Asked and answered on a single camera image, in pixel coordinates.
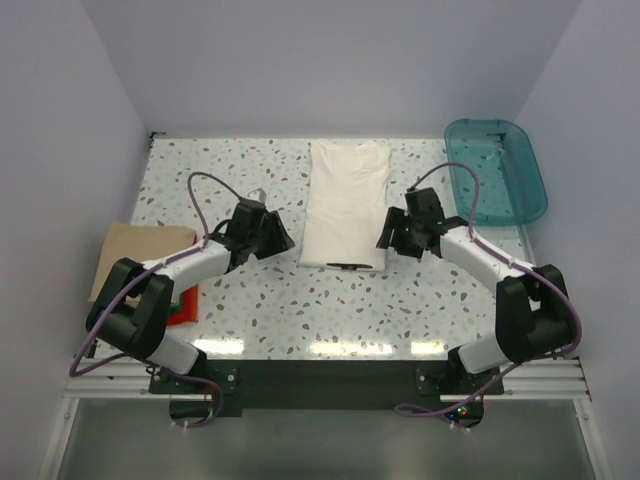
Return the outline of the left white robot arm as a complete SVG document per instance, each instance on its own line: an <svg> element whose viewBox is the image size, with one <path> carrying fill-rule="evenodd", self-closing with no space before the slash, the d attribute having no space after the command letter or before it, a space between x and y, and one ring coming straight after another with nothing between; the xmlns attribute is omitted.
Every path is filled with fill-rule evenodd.
<svg viewBox="0 0 640 480"><path fill-rule="evenodd" d="M221 228L184 250L142 263L116 261L86 319L79 354L100 339L126 356L172 371L183 391L200 390L207 380L206 354L167 330L172 299L234 271L251 256L262 260L294 246L278 212L243 198Z"/></svg>

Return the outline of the white t shirt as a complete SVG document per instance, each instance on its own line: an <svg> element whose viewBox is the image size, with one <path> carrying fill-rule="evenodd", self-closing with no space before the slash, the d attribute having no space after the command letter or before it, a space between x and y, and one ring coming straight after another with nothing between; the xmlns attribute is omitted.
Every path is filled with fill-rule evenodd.
<svg viewBox="0 0 640 480"><path fill-rule="evenodd" d="M299 264L381 272L391 148L371 140L310 144L311 175Z"/></svg>

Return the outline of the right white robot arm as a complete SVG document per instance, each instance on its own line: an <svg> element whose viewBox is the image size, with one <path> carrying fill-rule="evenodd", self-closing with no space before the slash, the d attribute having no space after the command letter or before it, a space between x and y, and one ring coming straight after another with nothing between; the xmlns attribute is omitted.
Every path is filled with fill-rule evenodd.
<svg viewBox="0 0 640 480"><path fill-rule="evenodd" d="M469 392L481 373L522 364L571 347L580 327L562 273L509 256L458 217L447 218L431 188L405 194L406 208L388 209L379 249L419 259L429 252L462 268L494 297L494 332L455 348L445 369L448 386Z"/></svg>

